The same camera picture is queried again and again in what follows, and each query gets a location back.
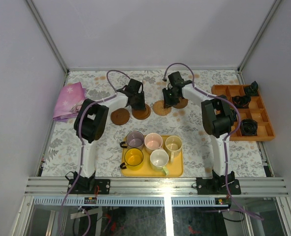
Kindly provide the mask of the reddish brown wooden coaster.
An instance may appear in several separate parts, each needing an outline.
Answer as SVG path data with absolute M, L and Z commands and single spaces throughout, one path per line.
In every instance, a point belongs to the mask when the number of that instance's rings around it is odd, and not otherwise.
M 188 100 L 185 99 L 185 98 L 179 98 L 179 103 L 174 105 L 173 107 L 176 108 L 176 109 L 183 109 L 187 106 L 188 104 Z

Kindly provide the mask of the woven rattan coaster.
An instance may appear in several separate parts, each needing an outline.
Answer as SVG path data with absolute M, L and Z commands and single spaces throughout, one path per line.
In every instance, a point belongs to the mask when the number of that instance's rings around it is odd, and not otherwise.
M 164 101 L 159 100 L 153 104 L 153 111 L 158 116 L 167 116 L 171 112 L 171 107 L 165 108 Z

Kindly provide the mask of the dark brown wooden coaster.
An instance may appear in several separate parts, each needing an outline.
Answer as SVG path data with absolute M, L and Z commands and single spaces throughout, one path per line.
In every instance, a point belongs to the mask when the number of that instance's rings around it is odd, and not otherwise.
M 115 125 L 124 125 L 129 121 L 130 114 L 127 109 L 119 108 L 111 113 L 110 118 Z

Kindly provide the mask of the pale green mug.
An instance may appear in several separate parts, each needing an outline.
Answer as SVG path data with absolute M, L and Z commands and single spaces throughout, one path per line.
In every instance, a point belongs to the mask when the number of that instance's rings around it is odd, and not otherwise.
M 181 153 L 182 151 L 182 140 L 178 136 L 169 136 L 165 141 L 165 151 L 169 156 L 169 162 L 173 163 L 175 158 Z

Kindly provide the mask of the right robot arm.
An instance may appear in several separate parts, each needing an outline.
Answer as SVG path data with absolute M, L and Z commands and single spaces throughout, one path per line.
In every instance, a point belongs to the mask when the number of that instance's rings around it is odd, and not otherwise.
M 221 177 L 228 174 L 229 133 L 234 124 L 231 103 L 222 97 L 196 88 L 190 80 L 185 81 L 179 72 L 168 75 L 169 84 L 162 90 L 164 107 L 173 107 L 180 99 L 187 99 L 201 108 L 204 131 L 211 136 L 214 154 L 213 172 Z

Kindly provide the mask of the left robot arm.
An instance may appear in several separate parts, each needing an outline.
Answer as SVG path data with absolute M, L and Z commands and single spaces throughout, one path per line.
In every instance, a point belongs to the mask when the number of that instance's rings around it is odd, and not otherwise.
M 97 140 L 104 133 L 108 115 L 112 112 L 131 106 L 136 110 L 145 110 L 143 84 L 135 79 L 116 90 L 113 96 L 93 101 L 85 99 L 74 122 L 76 136 L 81 141 L 78 157 L 77 173 L 83 177 L 78 188 L 85 194 L 95 190 L 95 181 L 90 177 L 95 175 L 95 159 Z

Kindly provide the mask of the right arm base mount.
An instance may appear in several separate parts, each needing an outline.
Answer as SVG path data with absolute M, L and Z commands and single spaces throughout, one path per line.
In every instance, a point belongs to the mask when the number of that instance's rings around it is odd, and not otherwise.
M 225 178 L 196 178 L 197 193 L 199 195 L 227 195 L 228 191 L 226 186 L 229 188 L 229 192 L 232 195 L 241 195 L 241 188 L 239 180 L 228 178 L 227 185 Z

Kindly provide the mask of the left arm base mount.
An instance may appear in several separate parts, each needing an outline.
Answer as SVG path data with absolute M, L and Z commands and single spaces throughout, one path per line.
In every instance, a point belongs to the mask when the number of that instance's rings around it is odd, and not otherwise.
M 109 179 L 79 179 L 70 194 L 108 195 L 110 193 Z

